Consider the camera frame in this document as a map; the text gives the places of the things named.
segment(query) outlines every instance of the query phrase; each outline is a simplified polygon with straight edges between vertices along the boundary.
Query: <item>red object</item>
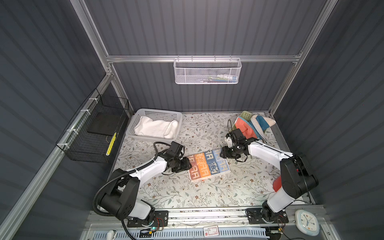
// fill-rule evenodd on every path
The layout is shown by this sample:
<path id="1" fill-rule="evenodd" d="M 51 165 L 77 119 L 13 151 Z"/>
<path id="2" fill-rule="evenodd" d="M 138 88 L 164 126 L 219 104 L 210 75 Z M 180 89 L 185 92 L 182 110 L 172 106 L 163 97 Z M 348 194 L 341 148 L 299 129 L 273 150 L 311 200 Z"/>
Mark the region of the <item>red object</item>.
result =
<path id="1" fill-rule="evenodd" d="M 238 118 L 235 122 L 236 128 L 240 129 L 243 135 L 248 139 L 250 137 L 257 138 L 255 131 L 252 129 L 250 124 L 247 121 L 244 121 L 242 118 Z"/>
<path id="2" fill-rule="evenodd" d="M 281 176 L 279 176 L 278 178 L 275 179 L 275 181 L 273 181 L 273 189 L 275 190 L 275 192 L 277 192 L 280 188 L 281 188 Z"/>

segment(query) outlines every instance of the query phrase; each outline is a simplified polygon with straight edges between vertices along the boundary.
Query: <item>black wire mesh basket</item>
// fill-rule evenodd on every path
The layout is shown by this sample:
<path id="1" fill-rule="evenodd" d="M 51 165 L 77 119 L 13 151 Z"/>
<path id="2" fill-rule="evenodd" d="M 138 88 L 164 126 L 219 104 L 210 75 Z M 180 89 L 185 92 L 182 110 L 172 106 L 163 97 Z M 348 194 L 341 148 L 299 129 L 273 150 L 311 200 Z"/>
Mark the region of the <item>black wire mesh basket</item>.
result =
<path id="1" fill-rule="evenodd" d="M 66 141 L 56 145 L 74 161 L 114 161 L 128 124 L 128 110 L 128 99 L 99 94 L 88 109 L 81 110 L 78 123 L 63 131 L 59 139 L 66 136 Z"/>

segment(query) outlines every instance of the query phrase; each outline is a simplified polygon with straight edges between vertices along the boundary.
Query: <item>wall panel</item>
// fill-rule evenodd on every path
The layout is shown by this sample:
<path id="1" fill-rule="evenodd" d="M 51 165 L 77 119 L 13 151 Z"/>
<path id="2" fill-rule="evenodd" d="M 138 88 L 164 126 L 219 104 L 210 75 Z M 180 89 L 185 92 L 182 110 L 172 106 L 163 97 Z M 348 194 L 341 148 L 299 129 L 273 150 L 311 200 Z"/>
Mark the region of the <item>wall panel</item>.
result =
<path id="1" fill-rule="evenodd" d="M 293 55 L 325 0 L 86 0 L 109 55 Z"/>
<path id="2" fill-rule="evenodd" d="M 105 75 L 69 1 L 0 1 L 0 222 Z M 78 239 L 110 166 L 64 158 L 14 239 Z"/>
<path id="3" fill-rule="evenodd" d="M 176 84 L 172 63 L 114 63 L 134 110 L 268 110 L 292 63 L 243 63 L 238 84 Z"/>
<path id="4" fill-rule="evenodd" d="M 384 211 L 384 2 L 339 1 L 276 111 L 312 194 L 343 239 L 380 238 Z"/>

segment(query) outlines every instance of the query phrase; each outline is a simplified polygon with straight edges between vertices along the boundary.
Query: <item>green plastic basket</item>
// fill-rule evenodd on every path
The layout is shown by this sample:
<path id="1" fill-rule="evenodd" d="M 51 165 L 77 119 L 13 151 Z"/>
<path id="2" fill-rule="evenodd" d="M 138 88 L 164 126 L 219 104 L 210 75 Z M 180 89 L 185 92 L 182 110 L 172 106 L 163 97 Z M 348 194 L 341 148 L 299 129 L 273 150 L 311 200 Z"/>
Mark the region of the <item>green plastic basket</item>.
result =
<path id="1" fill-rule="evenodd" d="M 246 121 L 251 121 L 251 117 L 253 116 L 254 114 L 253 113 L 250 113 L 248 111 L 243 111 L 241 114 L 240 114 L 240 117 L 244 118 Z M 235 124 L 232 125 L 232 129 L 231 131 L 235 130 L 236 129 L 236 126 Z"/>

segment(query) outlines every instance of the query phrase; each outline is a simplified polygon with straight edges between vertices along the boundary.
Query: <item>white plastic basket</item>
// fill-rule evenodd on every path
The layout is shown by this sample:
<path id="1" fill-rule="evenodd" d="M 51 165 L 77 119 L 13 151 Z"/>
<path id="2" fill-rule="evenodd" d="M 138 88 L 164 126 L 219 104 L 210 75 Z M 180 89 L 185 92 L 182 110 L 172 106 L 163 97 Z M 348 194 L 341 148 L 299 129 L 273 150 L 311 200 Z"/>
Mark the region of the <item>white plastic basket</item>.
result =
<path id="1" fill-rule="evenodd" d="M 241 70 L 240 59 L 230 61 L 178 61 L 175 58 L 177 84 L 237 84 Z"/>
<path id="2" fill-rule="evenodd" d="M 178 126 L 177 126 L 177 130 L 175 132 L 174 138 L 173 139 L 165 139 L 165 138 L 147 137 L 147 136 L 136 135 L 134 128 L 139 123 L 141 116 L 147 116 L 147 117 L 151 118 L 152 120 L 164 120 L 164 121 L 168 121 L 168 122 L 176 120 L 178 122 Z M 180 112 L 141 108 L 136 112 L 135 115 L 132 116 L 132 120 L 128 125 L 126 135 L 128 137 L 132 137 L 134 139 L 146 141 L 146 142 L 159 141 L 159 142 L 171 143 L 172 141 L 176 140 L 177 135 L 180 132 L 182 117 L 183 117 L 183 115 Z"/>

